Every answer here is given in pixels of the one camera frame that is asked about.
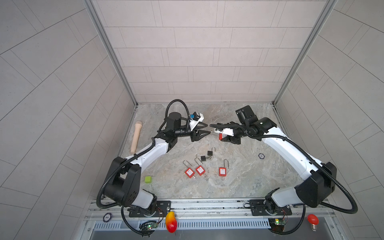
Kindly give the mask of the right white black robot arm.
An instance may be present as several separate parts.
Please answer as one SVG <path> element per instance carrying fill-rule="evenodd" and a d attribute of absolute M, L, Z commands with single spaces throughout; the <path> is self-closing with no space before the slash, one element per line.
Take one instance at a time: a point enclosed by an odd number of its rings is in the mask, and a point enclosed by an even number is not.
<path fill-rule="evenodd" d="M 288 138 L 271 119 L 259 119 L 250 106 L 236 110 L 239 123 L 211 124 L 215 133 L 220 135 L 222 142 L 239 145 L 243 137 L 262 141 L 286 160 L 303 179 L 295 187 L 276 188 L 265 196 L 262 208 L 270 215 L 275 216 L 279 210 L 289 205 L 316 208 L 321 205 L 332 210 L 355 214 L 358 205 L 349 191 L 337 180 L 337 168 L 330 162 L 324 164 L 312 157 L 298 144 Z M 330 194 L 339 188 L 351 204 L 350 209 L 340 208 L 324 202 Z"/>

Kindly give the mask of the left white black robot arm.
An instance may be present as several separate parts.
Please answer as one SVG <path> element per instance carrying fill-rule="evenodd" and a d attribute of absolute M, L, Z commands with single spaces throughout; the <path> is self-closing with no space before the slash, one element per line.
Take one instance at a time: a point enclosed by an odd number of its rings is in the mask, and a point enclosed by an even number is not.
<path fill-rule="evenodd" d="M 178 138 L 190 137 L 192 142 L 201 140 L 210 134 L 205 128 L 201 113 L 188 113 L 184 118 L 178 112 L 169 112 L 172 104 L 181 103 L 187 110 L 185 102 L 175 99 L 166 108 L 165 118 L 157 134 L 152 137 L 151 143 L 128 158 L 116 157 L 109 168 L 104 183 L 96 198 L 99 209 L 109 209 L 119 206 L 121 216 L 126 226 L 134 233 L 144 237 L 154 233 L 156 221 L 148 221 L 139 227 L 133 228 L 126 219 L 125 210 L 137 207 L 146 215 L 160 213 L 162 220 L 164 212 L 157 206 L 157 196 L 140 188 L 141 173 L 150 164 L 168 153 L 178 142 Z"/>

